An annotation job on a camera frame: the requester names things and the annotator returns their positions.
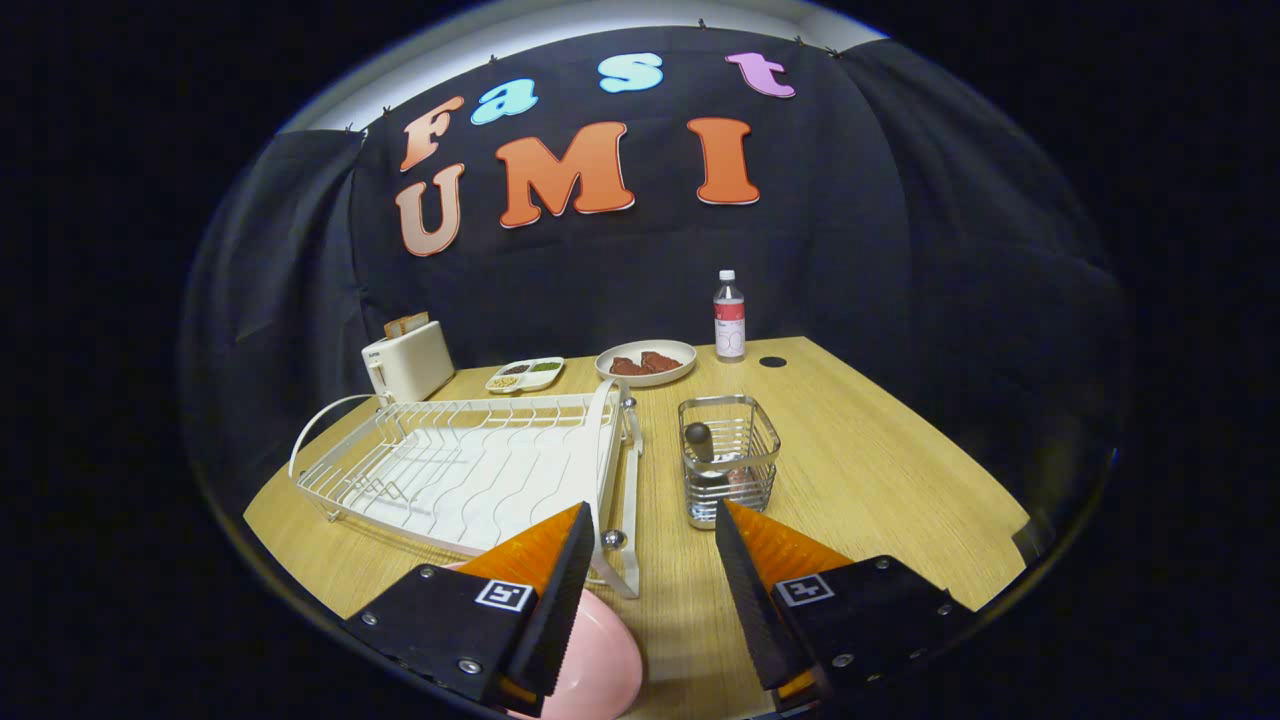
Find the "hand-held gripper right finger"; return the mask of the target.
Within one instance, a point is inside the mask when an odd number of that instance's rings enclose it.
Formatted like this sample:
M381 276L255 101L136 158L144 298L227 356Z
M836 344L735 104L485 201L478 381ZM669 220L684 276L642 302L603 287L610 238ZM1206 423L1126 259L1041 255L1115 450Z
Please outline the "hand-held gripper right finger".
M781 714L922 670L975 625L901 560L854 560L742 503L716 505L716 547L760 687Z

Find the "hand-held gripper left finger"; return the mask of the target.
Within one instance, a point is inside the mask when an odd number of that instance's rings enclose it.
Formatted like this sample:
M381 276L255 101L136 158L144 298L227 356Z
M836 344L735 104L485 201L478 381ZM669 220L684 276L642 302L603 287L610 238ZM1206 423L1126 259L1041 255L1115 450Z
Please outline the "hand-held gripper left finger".
M371 651L486 708L541 715L595 551L579 502L457 568L420 564L346 619Z

